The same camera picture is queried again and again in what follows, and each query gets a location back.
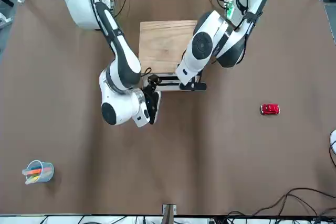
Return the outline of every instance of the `table surface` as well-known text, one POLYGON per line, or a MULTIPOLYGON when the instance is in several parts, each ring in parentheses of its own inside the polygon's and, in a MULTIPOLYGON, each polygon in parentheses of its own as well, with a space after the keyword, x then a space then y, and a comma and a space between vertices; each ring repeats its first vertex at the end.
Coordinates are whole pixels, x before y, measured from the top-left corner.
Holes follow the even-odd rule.
MULTIPOLYGON (((138 52, 140 22, 197 20, 209 0, 127 0, 118 21, 138 52)), ((99 31, 73 23, 63 1, 18 7, 0 66, 0 213, 252 214, 293 187, 336 194, 335 45, 318 0, 269 0, 245 59, 204 71, 206 92, 164 93, 157 124, 112 127, 98 76, 113 59, 99 31), (262 116, 262 103, 278 116, 262 116), (20 171, 52 162, 51 182, 20 171)), ((317 211, 334 206, 298 191, 317 211)), ((275 215, 271 209, 262 212, 275 215)), ((286 215, 307 215, 289 199, 286 215)))

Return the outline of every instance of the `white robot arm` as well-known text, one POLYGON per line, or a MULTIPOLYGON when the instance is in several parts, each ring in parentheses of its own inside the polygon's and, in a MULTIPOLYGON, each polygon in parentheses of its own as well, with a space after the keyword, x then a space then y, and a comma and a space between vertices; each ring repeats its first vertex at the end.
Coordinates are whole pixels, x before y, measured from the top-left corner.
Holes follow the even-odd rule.
POLYGON ((143 90, 134 88, 141 78, 141 65, 114 20, 107 1, 65 0, 74 22, 84 29, 101 29, 115 55, 115 60, 99 77, 102 116, 111 125, 131 118, 138 127, 153 124, 161 93, 155 91, 155 82, 143 90))
POLYGON ((241 62, 247 38, 266 0, 235 0, 233 15, 227 22, 218 12, 204 14, 194 29, 176 75, 183 85, 207 65, 210 57, 222 67, 230 68, 241 62))

